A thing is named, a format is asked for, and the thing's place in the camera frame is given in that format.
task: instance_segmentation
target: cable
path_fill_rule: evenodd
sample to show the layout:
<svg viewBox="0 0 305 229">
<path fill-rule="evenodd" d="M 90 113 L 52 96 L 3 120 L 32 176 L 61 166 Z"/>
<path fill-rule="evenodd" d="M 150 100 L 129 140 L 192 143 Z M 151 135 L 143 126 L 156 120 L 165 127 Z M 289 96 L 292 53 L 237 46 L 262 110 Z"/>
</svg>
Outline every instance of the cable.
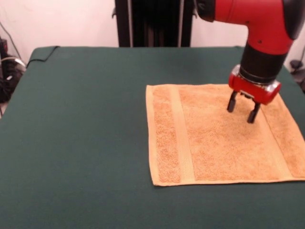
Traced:
<svg viewBox="0 0 305 229">
<path fill-rule="evenodd" d="M 18 57 L 15 57 L 15 56 L 5 57 L 5 58 L 1 59 L 1 62 L 8 61 L 8 60 L 14 60 L 18 64 L 21 64 L 23 67 L 26 68 L 26 64 L 22 60 L 20 60 Z"/>
<path fill-rule="evenodd" d="M 301 65 L 302 60 L 304 59 L 304 55 L 305 55 L 305 46 L 304 46 L 304 48 L 303 48 L 303 53 L 302 53 L 302 57 L 301 57 L 301 59 L 300 59 L 300 63 L 299 63 L 298 68 L 301 67 L 300 65 Z"/>
<path fill-rule="evenodd" d="M 21 59 L 21 56 L 20 56 L 20 54 L 19 54 L 19 52 L 18 52 L 18 49 L 16 48 L 16 45 L 15 45 L 15 43 L 14 43 L 14 41 L 13 41 L 13 39 L 12 39 L 10 33 L 4 28 L 4 26 L 3 26 L 2 23 L 1 23 L 1 21 L 0 21 L 0 26 L 3 28 L 3 30 L 6 32 L 6 34 L 9 36 L 10 41 L 11 41 L 11 43 L 13 44 L 13 46 L 14 46 L 16 52 L 17 52 L 18 57 Z"/>
</svg>

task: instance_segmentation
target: black cable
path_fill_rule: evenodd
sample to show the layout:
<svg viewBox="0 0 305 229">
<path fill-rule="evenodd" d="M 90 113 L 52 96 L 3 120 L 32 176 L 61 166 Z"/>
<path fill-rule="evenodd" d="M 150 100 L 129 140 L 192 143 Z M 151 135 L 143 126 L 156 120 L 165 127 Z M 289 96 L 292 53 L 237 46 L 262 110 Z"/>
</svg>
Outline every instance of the black cable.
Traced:
<svg viewBox="0 0 305 229">
<path fill-rule="evenodd" d="M 303 53 L 302 53 L 302 57 L 301 57 L 301 59 L 300 59 L 300 63 L 299 63 L 298 68 L 301 67 L 301 62 L 302 62 L 302 60 L 304 59 L 304 55 L 305 55 L 305 46 L 304 46 L 304 48 L 303 48 Z"/>
<path fill-rule="evenodd" d="M 20 54 L 19 54 L 19 52 L 18 52 L 18 49 L 16 48 L 16 45 L 15 45 L 15 43 L 14 43 L 14 41 L 13 41 L 13 39 L 12 39 L 10 33 L 4 28 L 4 26 L 3 26 L 2 23 L 1 23 L 1 21 L 0 21 L 0 26 L 3 28 L 3 30 L 5 31 L 5 33 L 9 36 L 10 41 L 11 41 L 11 43 L 13 44 L 14 49 L 16 50 L 19 59 L 21 59 L 21 56 L 20 56 Z"/>
</svg>

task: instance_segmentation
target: table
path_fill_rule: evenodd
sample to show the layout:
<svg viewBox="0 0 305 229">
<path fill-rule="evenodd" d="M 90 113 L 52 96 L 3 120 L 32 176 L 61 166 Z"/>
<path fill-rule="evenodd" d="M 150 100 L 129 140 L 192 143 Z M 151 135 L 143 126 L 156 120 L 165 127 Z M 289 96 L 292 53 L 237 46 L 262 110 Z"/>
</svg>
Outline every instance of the table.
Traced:
<svg viewBox="0 0 305 229">
<path fill-rule="evenodd" d="M 243 49 L 36 49 L 0 120 L 3 229 L 303 229 L 305 183 L 154 187 L 147 84 L 227 83 Z M 305 136 L 305 98 L 281 96 Z"/>
</svg>

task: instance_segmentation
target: towel stripe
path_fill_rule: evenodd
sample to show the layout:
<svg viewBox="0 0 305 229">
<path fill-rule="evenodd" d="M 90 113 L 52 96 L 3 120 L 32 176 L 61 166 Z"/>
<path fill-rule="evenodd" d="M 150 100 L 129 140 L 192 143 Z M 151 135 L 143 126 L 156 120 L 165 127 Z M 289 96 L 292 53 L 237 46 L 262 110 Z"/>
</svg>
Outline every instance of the towel stripe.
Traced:
<svg viewBox="0 0 305 229">
<path fill-rule="evenodd" d="M 147 109 L 147 121 L 148 121 L 148 134 L 149 134 L 149 167 L 151 171 L 152 181 L 154 185 L 159 184 L 159 171 L 157 166 L 157 136 L 156 126 L 154 120 L 154 108 L 153 108 L 153 89 L 152 86 L 146 87 L 146 109 Z"/>
<path fill-rule="evenodd" d="M 179 91 L 174 85 L 169 85 L 169 91 L 171 95 L 173 119 L 176 129 L 181 182 L 194 182 L 195 175 L 193 160 Z"/>
</svg>

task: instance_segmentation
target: tan towel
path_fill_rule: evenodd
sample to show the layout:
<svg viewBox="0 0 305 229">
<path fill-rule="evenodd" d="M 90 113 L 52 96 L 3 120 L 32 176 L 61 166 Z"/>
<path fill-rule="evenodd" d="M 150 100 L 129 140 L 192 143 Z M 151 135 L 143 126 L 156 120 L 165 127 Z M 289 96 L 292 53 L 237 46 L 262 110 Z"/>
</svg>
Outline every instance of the tan towel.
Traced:
<svg viewBox="0 0 305 229">
<path fill-rule="evenodd" d="M 267 183 L 305 180 L 305 142 L 278 95 L 254 124 L 253 101 L 227 85 L 147 86 L 153 184 Z"/>
</svg>

